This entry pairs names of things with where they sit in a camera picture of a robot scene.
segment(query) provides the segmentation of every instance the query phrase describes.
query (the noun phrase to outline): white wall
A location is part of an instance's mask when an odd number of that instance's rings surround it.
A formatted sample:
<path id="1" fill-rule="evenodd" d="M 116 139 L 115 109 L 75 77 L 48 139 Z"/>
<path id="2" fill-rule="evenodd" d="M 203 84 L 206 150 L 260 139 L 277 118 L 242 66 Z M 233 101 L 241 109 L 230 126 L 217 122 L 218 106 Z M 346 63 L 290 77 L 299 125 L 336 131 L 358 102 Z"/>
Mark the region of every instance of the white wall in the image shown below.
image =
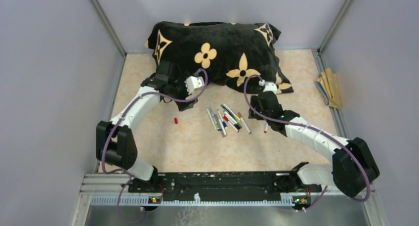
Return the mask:
<path id="1" fill-rule="evenodd" d="M 0 0 L 0 225 L 69 225 L 122 57 L 89 0 Z"/>
<path id="2" fill-rule="evenodd" d="M 367 141 L 381 170 L 390 225 L 419 222 L 418 11 L 418 0 L 355 0 L 325 52 L 350 135 Z"/>
<path id="3" fill-rule="evenodd" d="M 157 22 L 269 22 L 283 33 L 277 48 L 318 48 L 345 0 L 99 0 L 128 53 Z"/>

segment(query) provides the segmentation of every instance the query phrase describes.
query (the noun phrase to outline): black pillow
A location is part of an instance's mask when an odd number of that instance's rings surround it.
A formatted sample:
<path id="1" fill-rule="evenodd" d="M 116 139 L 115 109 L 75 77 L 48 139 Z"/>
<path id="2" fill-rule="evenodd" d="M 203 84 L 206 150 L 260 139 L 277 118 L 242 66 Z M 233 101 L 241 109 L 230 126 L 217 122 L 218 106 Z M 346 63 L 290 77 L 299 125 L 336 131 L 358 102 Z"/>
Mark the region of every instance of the black pillow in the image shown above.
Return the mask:
<path id="1" fill-rule="evenodd" d="M 174 62 L 192 74 L 204 68 L 209 82 L 243 92 L 244 81 L 252 74 L 275 82 L 278 93 L 293 92 L 281 72 L 273 44 L 281 32 L 268 23 L 235 24 L 222 22 L 159 22 L 146 42 L 153 58 Z M 262 91 L 259 79 L 249 80 L 247 93 Z"/>

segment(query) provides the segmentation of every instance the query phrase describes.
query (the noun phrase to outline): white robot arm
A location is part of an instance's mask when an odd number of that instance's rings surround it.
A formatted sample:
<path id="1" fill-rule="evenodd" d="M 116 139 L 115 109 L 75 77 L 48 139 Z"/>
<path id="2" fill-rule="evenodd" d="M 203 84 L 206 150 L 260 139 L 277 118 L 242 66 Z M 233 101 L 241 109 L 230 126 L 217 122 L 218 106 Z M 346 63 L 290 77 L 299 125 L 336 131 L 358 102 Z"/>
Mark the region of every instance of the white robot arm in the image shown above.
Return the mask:
<path id="1" fill-rule="evenodd" d="M 138 93 L 132 101 L 110 122 L 101 121 L 96 128 L 96 158 L 116 165 L 143 181 L 151 181 L 157 169 L 137 156 L 137 148 L 132 133 L 136 131 L 141 121 L 162 100 L 162 94 L 184 100 L 196 90 L 204 87 L 202 77 L 190 76 L 184 79 L 174 64 L 162 61 L 155 74 L 141 84 Z M 178 102 L 180 111 L 192 108 L 197 102 Z M 106 141 L 114 130 L 113 136 L 118 136 L 117 142 Z"/>
<path id="2" fill-rule="evenodd" d="M 282 109 L 276 97 L 277 86 L 275 83 L 261 81 L 259 84 L 263 86 L 263 93 L 251 97 L 251 105 L 256 111 L 272 119 L 297 124 L 283 124 L 267 120 L 269 126 L 286 137 L 305 143 L 331 162 L 331 164 L 303 165 L 297 174 L 304 185 L 337 186 L 350 197 L 354 197 L 366 187 L 359 168 L 341 148 L 341 145 L 349 149 L 361 163 L 370 182 L 379 176 L 378 167 L 365 141 L 360 138 L 349 140 L 314 127 L 299 114 Z M 251 118 L 263 120 L 252 110 L 249 111 L 249 114 Z"/>

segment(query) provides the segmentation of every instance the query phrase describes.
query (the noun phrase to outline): pen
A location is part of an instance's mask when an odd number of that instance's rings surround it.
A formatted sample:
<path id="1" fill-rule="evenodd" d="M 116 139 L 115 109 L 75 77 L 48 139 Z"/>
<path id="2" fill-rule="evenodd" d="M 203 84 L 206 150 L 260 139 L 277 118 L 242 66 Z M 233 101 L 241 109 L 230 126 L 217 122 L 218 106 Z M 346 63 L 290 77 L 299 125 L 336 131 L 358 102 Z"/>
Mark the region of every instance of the pen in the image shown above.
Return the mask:
<path id="1" fill-rule="evenodd" d="M 224 133 L 224 135 L 227 136 L 227 131 L 225 131 L 225 128 L 224 128 L 224 122 L 221 120 L 222 116 L 221 116 L 220 110 L 217 109 L 217 113 L 218 113 L 218 121 L 221 124 L 221 130 Z"/>
<path id="2" fill-rule="evenodd" d="M 211 116 L 214 119 L 214 123 L 215 123 L 216 129 L 218 131 L 221 131 L 221 126 L 220 126 L 220 123 L 218 122 L 218 118 L 215 116 L 215 114 L 214 114 L 214 112 L 212 111 L 211 108 L 209 109 L 209 112 L 211 113 Z"/>
<path id="3" fill-rule="evenodd" d="M 215 127 L 214 119 L 212 118 L 210 110 L 208 108 L 207 108 L 207 113 L 208 113 L 209 119 L 212 122 L 212 126 L 214 126 L 214 129 L 217 130 L 217 127 Z"/>
<path id="4" fill-rule="evenodd" d="M 263 131 L 265 134 L 268 132 L 268 127 L 269 127 L 269 124 L 268 122 L 266 122 L 265 130 Z"/>
<path id="5" fill-rule="evenodd" d="M 222 104 L 221 107 L 224 109 L 224 112 L 227 112 L 228 114 L 230 114 L 230 116 L 233 117 L 233 119 L 236 122 L 239 121 L 239 119 L 235 117 L 235 114 L 230 109 L 228 109 L 227 107 L 225 107 L 224 104 Z"/>
<path id="6" fill-rule="evenodd" d="M 230 107 L 228 107 L 225 103 L 223 103 L 223 105 L 231 112 L 231 114 L 233 114 L 234 117 L 236 117 L 238 120 L 240 120 L 240 118 L 236 114 L 234 114 L 234 111 L 232 111 L 230 109 Z"/>
<path id="7" fill-rule="evenodd" d="M 233 127 L 233 129 L 235 129 L 237 132 L 239 132 L 239 130 L 228 120 L 228 118 L 226 116 L 224 116 L 224 119 L 231 125 L 231 127 Z"/>
<path id="8" fill-rule="evenodd" d="M 250 129 L 249 129 L 249 127 L 248 127 L 248 125 L 246 124 L 246 121 L 245 121 L 245 119 L 243 118 L 242 114 L 241 114 L 240 112 L 238 112 L 237 114 L 239 115 L 240 119 L 242 120 L 242 123 L 243 123 L 243 125 L 245 126 L 246 130 L 248 130 L 249 134 L 251 134 L 251 131 L 250 131 Z"/>
<path id="9" fill-rule="evenodd" d="M 238 128 L 241 129 L 242 125 L 240 125 L 240 123 L 234 118 L 232 117 L 230 114 L 228 114 L 228 112 L 224 112 L 224 114 L 227 116 L 227 118 Z"/>

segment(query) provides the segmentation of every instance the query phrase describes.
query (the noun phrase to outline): white connector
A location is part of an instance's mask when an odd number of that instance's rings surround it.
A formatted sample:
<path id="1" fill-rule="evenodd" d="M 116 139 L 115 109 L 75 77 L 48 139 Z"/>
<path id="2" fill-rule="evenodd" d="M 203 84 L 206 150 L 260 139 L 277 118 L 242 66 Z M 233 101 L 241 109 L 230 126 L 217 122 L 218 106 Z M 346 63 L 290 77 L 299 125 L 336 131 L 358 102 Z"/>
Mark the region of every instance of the white connector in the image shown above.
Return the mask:
<path id="1" fill-rule="evenodd" d="M 266 91 L 272 91 L 274 93 L 276 93 L 278 91 L 278 88 L 276 87 L 276 84 L 273 82 L 265 82 L 265 88 L 263 89 L 263 92 Z"/>
<path id="2" fill-rule="evenodd" d="M 331 164 L 306 164 L 302 166 L 297 174 L 300 180 L 305 185 L 318 184 L 335 186 L 332 175 Z"/>
<path id="3" fill-rule="evenodd" d="M 199 90 L 204 87 L 205 82 L 202 77 L 195 77 L 190 76 L 185 81 L 186 89 L 188 90 L 189 95 L 191 95 L 194 91 Z"/>

